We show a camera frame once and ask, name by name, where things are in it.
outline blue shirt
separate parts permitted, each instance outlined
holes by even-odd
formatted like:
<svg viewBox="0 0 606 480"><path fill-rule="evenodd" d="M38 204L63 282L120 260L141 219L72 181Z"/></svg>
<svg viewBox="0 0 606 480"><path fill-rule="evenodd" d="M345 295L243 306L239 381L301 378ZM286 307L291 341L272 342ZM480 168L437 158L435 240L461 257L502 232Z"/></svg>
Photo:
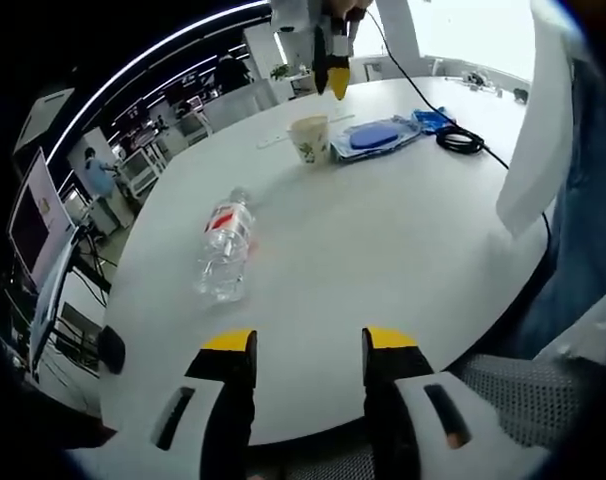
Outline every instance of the blue shirt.
<svg viewBox="0 0 606 480"><path fill-rule="evenodd" d="M110 195L112 190L114 190L114 179L112 178L112 175L104 170L104 168L104 163L96 158L91 158L85 164L87 180L94 190L90 193L97 194L101 197Z"/></svg>

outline ceiling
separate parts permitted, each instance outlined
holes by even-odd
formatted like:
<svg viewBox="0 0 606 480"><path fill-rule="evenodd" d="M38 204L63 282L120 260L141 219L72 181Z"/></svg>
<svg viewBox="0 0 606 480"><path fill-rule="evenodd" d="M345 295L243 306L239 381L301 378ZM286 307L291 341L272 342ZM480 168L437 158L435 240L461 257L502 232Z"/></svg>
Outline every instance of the ceiling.
<svg viewBox="0 0 606 480"><path fill-rule="evenodd" d="M60 9L60 3L15 4L11 0L0 3L0 25L3 26L0 33L0 239L18 188L19 176L10 160L12 150L38 97L62 88L75 89L48 133L39 140L47 154L90 96L129 61L185 26L248 2L170 0L144 7L140 2L115 5L97 1L70 5L65 10ZM65 152L78 139L81 128L105 124L107 119L111 125L111 119L165 80L200 60L239 45L242 27L196 42L200 37L240 22L258 22L260 18L265 21L269 12L268 6L253 8L195 29L128 71L86 112L78 128L62 144L58 158L50 164L55 184L60 184L69 172ZM123 88L134 77L138 78Z"/></svg>

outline plastic water bottle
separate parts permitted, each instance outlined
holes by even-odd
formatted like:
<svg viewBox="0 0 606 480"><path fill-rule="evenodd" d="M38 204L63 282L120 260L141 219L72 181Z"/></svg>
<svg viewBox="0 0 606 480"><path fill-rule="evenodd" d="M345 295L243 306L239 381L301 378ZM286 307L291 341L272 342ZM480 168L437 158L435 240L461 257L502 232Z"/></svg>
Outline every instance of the plastic water bottle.
<svg viewBox="0 0 606 480"><path fill-rule="evenodd" d="M205 227L196 287L219 303L234 302L244 294L243 272L254 223L249 200L244 189L235 188L216 206Z"/></svg>

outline office desk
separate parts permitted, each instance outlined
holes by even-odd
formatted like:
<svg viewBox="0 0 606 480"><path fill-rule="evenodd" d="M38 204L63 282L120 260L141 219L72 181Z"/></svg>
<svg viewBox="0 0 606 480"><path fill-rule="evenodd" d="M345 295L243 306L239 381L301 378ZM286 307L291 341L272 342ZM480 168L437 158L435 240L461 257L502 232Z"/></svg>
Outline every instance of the office desk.
<svg viewBox="0 0 606 480"><path fill-rule="evenodd" d="M444 79L418 84L509 161L525 107ZM101 374L106 425L150 438L171 396L190 385L184 373L201 345L230 329L258 331L251 444L265 444L363 415L362 327L412 335L441 370L492 326L546 248L542 222L517 240L500 223L506 172L494 159L424 138L385 157L309 168L283 140L306 115L327 113L339 131L415 108L424 105L404 80L350 86L343 102L329 93L279 105L172 161L114 278L105 320L127 358L121 375ZM255 199L247 295L207 309L193 290L197 244L235 186ZM199 408L198 395L188 410Z"/></svg>

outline robotic arm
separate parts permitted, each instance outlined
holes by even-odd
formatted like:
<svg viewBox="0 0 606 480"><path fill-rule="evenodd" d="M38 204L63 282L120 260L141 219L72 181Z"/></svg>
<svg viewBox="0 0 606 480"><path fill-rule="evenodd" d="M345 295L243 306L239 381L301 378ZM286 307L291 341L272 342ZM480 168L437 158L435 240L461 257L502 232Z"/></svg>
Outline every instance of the robotic arm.
<svg viewBox="0 0 606 480"><path fill-rule="evenodd" d="M311 33L314 84L322 94L330 84L342 100L350 81L349 57L358 25L373 0L271 0L277 32Z"/></svg>

